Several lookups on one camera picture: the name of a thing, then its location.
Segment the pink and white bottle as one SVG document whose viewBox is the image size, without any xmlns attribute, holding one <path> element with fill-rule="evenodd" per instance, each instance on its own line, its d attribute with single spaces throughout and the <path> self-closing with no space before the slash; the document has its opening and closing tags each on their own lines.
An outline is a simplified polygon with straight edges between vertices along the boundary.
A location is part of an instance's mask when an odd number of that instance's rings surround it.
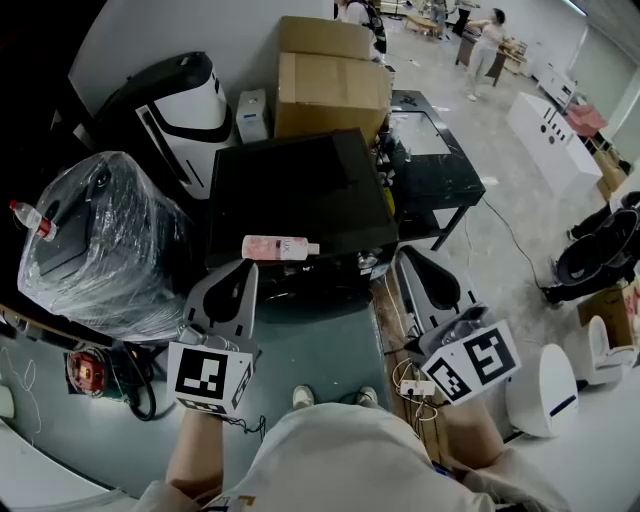
<svg viewBox="0 0 640 512">
<path fill-rule="evenodd" d="M 247 235 L 241 247 L 241 256 L 253 261 L 304 261 L 319 254 L 320 246 L 304 237 Z"/>
</svg>

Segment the red-label water bottle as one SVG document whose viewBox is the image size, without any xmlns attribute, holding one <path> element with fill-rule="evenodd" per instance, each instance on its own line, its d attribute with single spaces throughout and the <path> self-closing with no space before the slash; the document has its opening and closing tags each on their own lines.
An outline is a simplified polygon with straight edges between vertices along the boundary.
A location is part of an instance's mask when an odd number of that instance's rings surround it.
<svg viewBox="0 0 640 512">
<path fill-rule="evenodd" d="M 52 241 L 57 234 L 57 226 L 40 214 L 33 206 L 12 200 L 9 205 L 16 219 L 36 236 Z"/>
</svg>

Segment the person's left forearm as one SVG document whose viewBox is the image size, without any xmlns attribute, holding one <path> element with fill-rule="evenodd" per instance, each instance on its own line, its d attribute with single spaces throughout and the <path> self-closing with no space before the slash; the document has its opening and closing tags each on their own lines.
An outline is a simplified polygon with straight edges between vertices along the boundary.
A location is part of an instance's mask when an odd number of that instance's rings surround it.
<svg viewBox="0 0 640 512">
<path fill-rule="evenodd" d="M 192 410 L 184 414 L 165 481 L 196 502 L 222 492 L 223 425 L 213 415 Z"/>
</svg>

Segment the white cabinet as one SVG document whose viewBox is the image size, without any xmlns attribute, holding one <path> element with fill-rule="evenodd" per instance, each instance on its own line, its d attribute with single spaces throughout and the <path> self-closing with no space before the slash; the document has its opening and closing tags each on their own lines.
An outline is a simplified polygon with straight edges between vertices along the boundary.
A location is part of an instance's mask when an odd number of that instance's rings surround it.
<svg viewBox="0 0 640 512">
<path fill-rule="evenodd" d="M 537 86 L 541 88 L 557 105 L 566 108 L 575 92 L 576 82 L 548 63 L 535 75 Z"/>
</svg>

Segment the pink sofa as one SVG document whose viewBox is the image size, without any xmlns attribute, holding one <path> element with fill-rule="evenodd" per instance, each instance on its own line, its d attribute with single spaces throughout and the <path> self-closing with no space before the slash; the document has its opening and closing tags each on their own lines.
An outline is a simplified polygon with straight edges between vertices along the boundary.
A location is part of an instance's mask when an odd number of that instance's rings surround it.
<svg viewBox="0 0 640 512">
<path fill-rule="evenodd" d="M 581 137 L 593 137 L 601 129 L 608 126 L 608 121 L 590 104 L 570 104 L 566 113 L 566 121 Z"/>
</svg>

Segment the red round device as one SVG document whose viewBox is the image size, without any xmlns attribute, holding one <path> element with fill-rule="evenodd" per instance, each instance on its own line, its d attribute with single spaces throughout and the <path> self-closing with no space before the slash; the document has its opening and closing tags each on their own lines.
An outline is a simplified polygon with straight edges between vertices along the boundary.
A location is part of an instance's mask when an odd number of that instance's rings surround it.
<svg viewBox="0 0 640 512">
<path fill-rule="evenodd" d="M 75 394 L 99 398 L 107 387 L 106 363 L 94 348 L 70 352 L 66 356 L 66 380 Z"/>
</svg>

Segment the wooden plank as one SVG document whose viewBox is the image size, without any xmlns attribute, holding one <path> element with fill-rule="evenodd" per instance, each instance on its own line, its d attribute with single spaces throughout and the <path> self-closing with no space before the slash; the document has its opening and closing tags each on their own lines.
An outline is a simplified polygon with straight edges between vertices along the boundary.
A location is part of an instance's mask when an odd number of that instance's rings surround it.
<svg viewBox="0 0 640 512">
<path fill-rule="evenodd" d="M 82 348 L 110 349 L 114 340 L 77 323 L 66 320 L 34 319 L 0 303 L 0 320 L 4 321 L 17 334 L 33 341 L 39 340 L 64 350 L 74 351 Z"/>
</svg>

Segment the large cardboard box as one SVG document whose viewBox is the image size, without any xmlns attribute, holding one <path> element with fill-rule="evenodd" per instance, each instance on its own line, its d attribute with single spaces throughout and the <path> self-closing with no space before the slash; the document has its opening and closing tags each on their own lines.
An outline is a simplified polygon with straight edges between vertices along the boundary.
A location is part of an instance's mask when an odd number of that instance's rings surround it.
<svg viewBox="0 0 640 512">
<path fill-rule="evenodd" d="M 357 59 L 282 52 L 274 135 L 358 128 L 372 145 L 390 109 L 391 75 Z"/>
</svg>

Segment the low wooden table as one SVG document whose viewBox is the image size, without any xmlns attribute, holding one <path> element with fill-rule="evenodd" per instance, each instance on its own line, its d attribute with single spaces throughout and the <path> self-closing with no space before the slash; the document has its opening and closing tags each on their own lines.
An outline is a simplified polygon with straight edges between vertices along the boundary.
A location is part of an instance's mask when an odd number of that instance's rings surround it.
<svg viewBox="0 0 640 512">
<path fill-rule="evenodd" d="M 408 27 L 409 24 L 413 24 L 418 31 L 422 31 L 429 36 L 439 36 L 441 34 L 438 24 L 420 15 L 407 14 L 405 16 L 405 27 Z"/>
</svg>

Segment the white toilet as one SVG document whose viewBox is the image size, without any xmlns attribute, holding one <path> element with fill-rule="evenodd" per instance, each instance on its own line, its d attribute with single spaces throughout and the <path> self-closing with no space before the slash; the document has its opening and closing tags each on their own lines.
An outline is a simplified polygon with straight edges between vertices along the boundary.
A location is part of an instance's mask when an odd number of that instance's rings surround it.
<svg viewBox="0 0 640 512">
<path fill-rule="evenodd" d="M 588 323 L 586 342 L 573 349 L 574 375 L 591 386 L 618 384 L 634 368 L 638 355 L 638 348 L 632 345 L 611 347 L 604 320 L 594 316 Z"/>
</svg>

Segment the plastic-wrapped appliance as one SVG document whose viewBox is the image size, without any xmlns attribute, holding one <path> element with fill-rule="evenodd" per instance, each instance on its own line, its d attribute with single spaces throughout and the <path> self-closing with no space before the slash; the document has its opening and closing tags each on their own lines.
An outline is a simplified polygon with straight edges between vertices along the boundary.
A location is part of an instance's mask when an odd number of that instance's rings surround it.
<svg viewBox="0 0 640 512">
<path fill-rule="evenodd" d="M 27 236 L 18 290 L 49 313 L 113 339 L 173 339 L 197 277 L 194 226 L 124 152 L 56 177 L 36 211 L 54 237 Z"/>
</svg>

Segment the white and black tall appliance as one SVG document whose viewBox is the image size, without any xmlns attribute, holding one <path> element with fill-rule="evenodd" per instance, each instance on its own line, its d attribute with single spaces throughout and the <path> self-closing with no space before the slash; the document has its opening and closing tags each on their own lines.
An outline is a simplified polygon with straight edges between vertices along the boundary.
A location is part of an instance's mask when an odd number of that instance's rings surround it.
<svg viewBox="0 0 640 512">
<path fill-rule="evenodd" d="M 104 148 L 128 153 L 176 202 L 209 198 L 216 152 L 234 143 L 231 107 L 202 51 L 128 77 L 94 122 Z"/>
</svg>

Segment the long white counter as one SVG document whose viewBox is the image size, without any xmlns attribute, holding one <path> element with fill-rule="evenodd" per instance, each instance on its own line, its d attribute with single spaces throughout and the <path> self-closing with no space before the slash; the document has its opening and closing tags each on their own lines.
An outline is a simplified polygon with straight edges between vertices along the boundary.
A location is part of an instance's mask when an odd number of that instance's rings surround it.
<svg viewBox="0 0 640 512">
<path fill-rule="evenodd" d="M 547 100 L 519 92 L 507 121 L 557 198 L 578 201 L 602 172 L 565 118 Z"/>
</svg>

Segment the person's white shirt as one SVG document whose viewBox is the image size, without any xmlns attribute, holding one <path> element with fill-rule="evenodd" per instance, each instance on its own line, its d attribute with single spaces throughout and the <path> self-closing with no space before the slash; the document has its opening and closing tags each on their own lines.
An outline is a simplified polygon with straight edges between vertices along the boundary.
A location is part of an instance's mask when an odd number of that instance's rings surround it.
<svg viewBox="0 0 640 512">
<path fill-rule="evenodd" d="M 485 468 L 440 473 L 408 424 L 376 407 L 293 410 L 267 433 L 247 474 L 203 503 L 165 479 L 132 512 L 571 512 L 533 465 L 505 447 Z"/>
</svg>

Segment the person's right forearm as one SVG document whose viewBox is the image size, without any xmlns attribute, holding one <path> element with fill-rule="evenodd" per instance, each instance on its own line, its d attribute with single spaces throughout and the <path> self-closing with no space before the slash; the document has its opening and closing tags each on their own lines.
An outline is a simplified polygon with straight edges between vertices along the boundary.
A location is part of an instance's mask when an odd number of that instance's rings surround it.
<svg viewBox="0 0 640 512">
<path fill-rule="evenodd" d="M 480 469 L 491 466 L 505 450 L 504 441 L 480 398 L 442 409 L 446 419 L 451 456 L 462 465 Z"/>
</svg>

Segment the white round appliance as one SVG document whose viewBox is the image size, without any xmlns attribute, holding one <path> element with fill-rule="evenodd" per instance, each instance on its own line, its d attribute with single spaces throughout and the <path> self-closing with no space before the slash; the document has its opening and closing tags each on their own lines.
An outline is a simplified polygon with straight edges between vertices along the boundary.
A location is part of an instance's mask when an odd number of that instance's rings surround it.
<svg viewBox="0 0 640 512">
<path fill-rule="evenodd" d="M 506 384 L 506 410 L 517 430 L 538 438 L 568 433 L 578 416 L 577 383 L 564 350 L 549 344 L 528 356 Z"/>
</svg>

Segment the white power strip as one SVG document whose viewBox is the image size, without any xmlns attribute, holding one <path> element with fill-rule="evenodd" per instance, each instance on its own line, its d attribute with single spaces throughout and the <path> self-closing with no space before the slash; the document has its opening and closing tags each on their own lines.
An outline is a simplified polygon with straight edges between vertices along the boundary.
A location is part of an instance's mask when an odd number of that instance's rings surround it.
<svg viewBox="0 0 640 512">
<path fill-rule="evenodd" d="M 399 392 L 406 397 L 428 397 L 435 394 L 435 384 L 429 380 L 406 380 L 400 381 Z"/>
</svg>

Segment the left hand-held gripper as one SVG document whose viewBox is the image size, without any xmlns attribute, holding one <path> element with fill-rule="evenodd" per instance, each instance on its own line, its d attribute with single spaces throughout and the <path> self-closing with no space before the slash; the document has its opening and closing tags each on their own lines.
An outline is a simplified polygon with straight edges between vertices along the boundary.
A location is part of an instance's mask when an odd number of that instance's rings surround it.
<svg viewBox="0 0 640 512">
<path fill-rule="evenodd" d="M 169 344 L 167 394 L 187 409 L 233 417 L 255 373 L 252 341 L 258 267 L 249 259 L 214 269 L 191 289 L 179 337 Z"/>
</svg>

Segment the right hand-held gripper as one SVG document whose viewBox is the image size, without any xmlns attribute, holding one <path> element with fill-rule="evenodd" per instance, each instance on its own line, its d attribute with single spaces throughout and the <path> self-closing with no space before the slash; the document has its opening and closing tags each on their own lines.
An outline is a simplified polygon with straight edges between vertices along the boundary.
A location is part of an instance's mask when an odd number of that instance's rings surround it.
<svg viewBox="0 0 640 512">
<path fill-rule="evenodd" d="M 507 322 L 475 304 L 477 291 L 462 267 L 439 252 L 404 244 L 393 270 L 402 305 L 421 334 L 405 349 L 449 404 L 464 403 L 521 368 Z"/>
</svg>

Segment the dark green floor mat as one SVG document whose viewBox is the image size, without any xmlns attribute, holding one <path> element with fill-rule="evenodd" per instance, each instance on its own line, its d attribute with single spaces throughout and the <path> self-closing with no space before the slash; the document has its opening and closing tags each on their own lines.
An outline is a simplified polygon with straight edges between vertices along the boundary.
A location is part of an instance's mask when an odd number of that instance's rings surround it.
<svg viewBox="0 0 640 512">
<path fill-rule="evenodd" d="M 298 385 L 316 400 L 352 403 L 363 386 L 388 409 L 391 386 L 371 294 L 312 299 L 280 297 L 256 309 L 253 340 L 261 349 L 243 411 L 274 424 Z"/>
</svg>

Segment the brown desk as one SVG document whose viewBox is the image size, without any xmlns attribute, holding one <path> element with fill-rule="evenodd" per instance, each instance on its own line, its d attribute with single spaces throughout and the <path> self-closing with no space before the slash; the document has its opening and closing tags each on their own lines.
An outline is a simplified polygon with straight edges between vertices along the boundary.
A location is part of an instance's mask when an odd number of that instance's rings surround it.
<svg viewBox="0 0 640 512">
<path fill-rule="evenodd" d="M 471 54 L 478 37 L 467 30 L 462 32 L 462 36 L 460 38 L 460 45 L 458 48 L 458 53 L 455 60 L 455 65 L 463 65 L 467 67 L 470 62 Z M 494 62 L 491 68 L 487 71 L 485 76 L 491 81 L 491 85 L 496 87 L 498 81 L 500 79 L 501 73 L 504 69 L 505 61 L 506 61 L 507 53 L 505 52 L 502 46 L 499 47 L 496 56 L 494 58 Z"/>
</svg>

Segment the open cardboard box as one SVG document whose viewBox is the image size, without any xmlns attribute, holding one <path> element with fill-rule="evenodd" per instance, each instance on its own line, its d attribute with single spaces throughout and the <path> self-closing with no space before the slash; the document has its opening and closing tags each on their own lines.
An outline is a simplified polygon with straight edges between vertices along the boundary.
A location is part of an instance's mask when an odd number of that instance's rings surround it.
<svg viewBox="0 0 640 512">
<path fill-rule="evenodd" d="M 602 290 L 578 307 L 579 321 L 587 326 L 594 316 L 605 324 L 612 347 L 640 346 L 640 285 L 628 284 Z"/>
</svg>

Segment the small white box appliance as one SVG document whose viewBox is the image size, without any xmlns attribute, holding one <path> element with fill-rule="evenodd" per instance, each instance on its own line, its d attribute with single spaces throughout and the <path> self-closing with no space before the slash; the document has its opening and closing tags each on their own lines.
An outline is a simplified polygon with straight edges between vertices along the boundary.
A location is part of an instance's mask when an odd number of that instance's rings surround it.
<svg viewBox="0 0 640 512">
<path fill-rule="evenodd" d="M 236 110 L 236 126 L 243 143 L 270 137 L 269 114 L 264 89 L 243 91 Z"/>
</svg>

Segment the black sink table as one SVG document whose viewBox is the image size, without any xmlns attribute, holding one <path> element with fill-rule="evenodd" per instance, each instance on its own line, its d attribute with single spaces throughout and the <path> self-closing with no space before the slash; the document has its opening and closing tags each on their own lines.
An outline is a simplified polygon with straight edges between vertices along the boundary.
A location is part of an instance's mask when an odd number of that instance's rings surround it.
<svg viewBox="0 0 640 512">
<path fill-rule="evenodd" d="M 416 90 L 395 90 L 390 156 L 399 240 L 431 239 L 438 250 L 485 194 L 472 163 L 436 109 Z"/>
</svg>

